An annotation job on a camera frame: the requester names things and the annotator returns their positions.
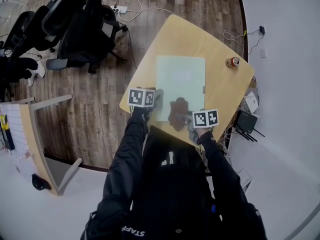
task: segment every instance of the small metal object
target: small metal object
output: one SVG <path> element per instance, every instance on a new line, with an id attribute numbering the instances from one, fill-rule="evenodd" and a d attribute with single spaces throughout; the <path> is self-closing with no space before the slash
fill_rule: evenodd
<path id="1" fill-rule="evenodd" d="M 234 68 L 234 67 L 239 67 L 240 65 L 240 59 L 238 57 L 232 57 L 232 58 L 228 58 L 225 61 L 225 65 L 228 68 Z"/>
<path id="2" fill-rule="evenodd" d="M 190 114 L 176 114 L 176 116 L 187 125 L 187 130 L 189 131 L 189 140 L 198 145 L 197 140 L 199 135 L 194 128 L 192 112 L 189 111 L 188 113 Z"/>

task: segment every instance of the shoe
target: shoe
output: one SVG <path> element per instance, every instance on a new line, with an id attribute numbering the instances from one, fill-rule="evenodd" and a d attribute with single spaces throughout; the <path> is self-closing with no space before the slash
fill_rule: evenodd
<path id="1" fill-rule="evenodd" d="M 41 60 L 39 60 L 37 63 L 38 63 L 38 68 L 37 68 L 37 70 L 35 72 L 38 73 L 41 78 L 43 78 L 45 76 L 45 74 L 46 74 L 46 69 L 42 65 Z"/>
<path id="2" fill-rule="evenodd" d="M 28 79 L 28 86 L 31 87 L 34 84 L 34 79 L 35 79 L 35 75 L 36 75 L 36 70 L 30 70 L 31 72 L 31 77 Z"/>

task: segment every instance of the wooden table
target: wooden table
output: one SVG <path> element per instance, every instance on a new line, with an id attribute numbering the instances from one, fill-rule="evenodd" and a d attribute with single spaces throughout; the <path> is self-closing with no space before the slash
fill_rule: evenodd
<path id="1" fill-rule="evenodd" d="M 156 86 L 156 58 L 158 55 L 205 58 L 204 108 L 206 110 L 218 109 L 219 125 L 215 126 L 212 132 L 214 138 L 218 140 L 244 97 L 254 76 L 254 69 L 232 49 L 209 33 L 187 20 L 171 15 L 153 40 L 129 83 L 120 102 L 121 109 L 130 112 L 127 105 L 129 88 Z M 236 69 L 226 66 L 226 60 L 232 57 L 240 58 L 240 65 Z M 170 126 L 169 122 L 157 122 L 154 113 L 149 123 L 194 145 L 189 140 L 186 127 L 178 132 Z"/>

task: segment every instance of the wooden desk edge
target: wooden desk edge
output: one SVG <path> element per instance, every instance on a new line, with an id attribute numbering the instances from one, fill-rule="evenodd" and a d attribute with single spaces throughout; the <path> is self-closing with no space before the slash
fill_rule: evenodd
<path id="1" fill-rule="evenodd" d="M 40 174 L 39 176 L 50 184 L 51 190 L 49 191 L 52 194 L 59 196 L 57 184 L 50 172 L 45 155 L 42 151 L 34 112 L 31 111 L 29 105 L 27 104 L 20 104 L 19 107 L 26 142 L 29 146 L 30 151 L 33 152 L 31 155 L 35 166 Z"/>

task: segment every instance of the person's right hand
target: person's right hand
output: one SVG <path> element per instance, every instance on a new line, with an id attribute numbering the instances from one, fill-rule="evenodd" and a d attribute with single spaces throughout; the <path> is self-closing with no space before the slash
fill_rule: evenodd
<path id="1" fill-rule="evenodd" d="M 199 135 L 199 138 L 200 138 L 203 134 L 205 134 L 206 132 L 209 132 L 210 129 L 209 128 L 196 128 L 195 131 Z"/>

